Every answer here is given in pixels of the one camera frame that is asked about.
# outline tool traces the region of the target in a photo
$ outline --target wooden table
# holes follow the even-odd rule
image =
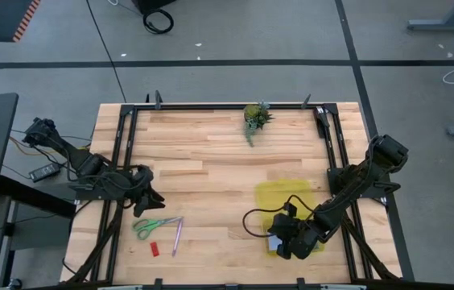
[[[91,151],[111,158],[121,104],[103,104],[97,117]],[[345,144],[351,164],[360,163],[367,136],[356,102],[338,103]],[[320,253],[305,260],[272,257],[266,240],[248,235],[241,218],[256,208],[254,187],[264,181],[308,180],[318,202],[329,198],[328,157],[310,110],[272,110],[275,120],[265,125],[249,147],[242,134],[242,110],[142,111],[138,114],[132,164],[146,164],[154,172],[152,186],[166,199],[165,209],[146,211],[143,218],[184,216],[184,227],[175,257],[171,250],[177,223],[152,232],[139,241],[130,229],[131,209],[123,213],[113,284],[295,284],[349,282],[341,232]],[[124,128],[128,135],[130,117]],[[331,126],[333,138],[336,136]],[[337,164],[341,166],[335,146]],[[122,164],[125,148],[120,153]],[[359,200],[368,244],[395,274],[400,267],[385,208],[375,201]],[[75,218],[66,263],[77,269],[97,241],[102,201],[94,201]],[[257,214],[248,218],[252,231],[260,232]],[[160,256],[153,257],[150,242]],[[353,242],[358,274],[361,257]],[[102,256],[100,277],[105,277],[109,247]],[[63,269],[61,280],[72,274]]]

